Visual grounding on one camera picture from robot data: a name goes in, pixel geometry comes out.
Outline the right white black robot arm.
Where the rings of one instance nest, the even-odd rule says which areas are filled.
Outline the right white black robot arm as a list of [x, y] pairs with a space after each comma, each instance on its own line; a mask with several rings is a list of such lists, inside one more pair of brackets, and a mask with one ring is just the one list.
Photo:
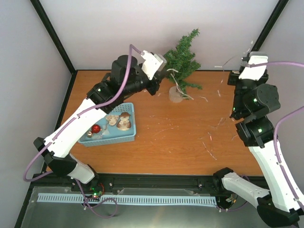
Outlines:
[[216, 192], [231, 191], [250, 203], [268, 226], [297, 226], [304, 214], [304, 195], [283, 157], [279, 124], [267, 117], [281, 107], [277, 87], [267, 83], [269, 65], [266, 54], [253, 51], [228, 77], [228, 84], [235, 88], [230, 118], [237, 120], [237, 134], [256, 159], [268, 187], [261, 188], [230, 168], [214, 173], [213, 182]]

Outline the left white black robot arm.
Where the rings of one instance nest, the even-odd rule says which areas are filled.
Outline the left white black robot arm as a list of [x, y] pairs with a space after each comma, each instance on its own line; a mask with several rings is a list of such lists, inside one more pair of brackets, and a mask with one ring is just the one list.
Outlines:
[[142, 64], [138, 64], [135, 57], [119, 56], [112, 63], [111, 71], [93, 86], [64, 124], [50, 136], [34, 140], [34, 146], [54, 174], [77, 179], [88, 191], [98, 188], [96, 172], [73, 157], [70, 150], [91, 126], [122, 104], [127, 96], [144, 89], [151, 95], [156, 94], [165, 76], [163, 68], [167, 61], [161, 55], [146, 51], [141, 56]]

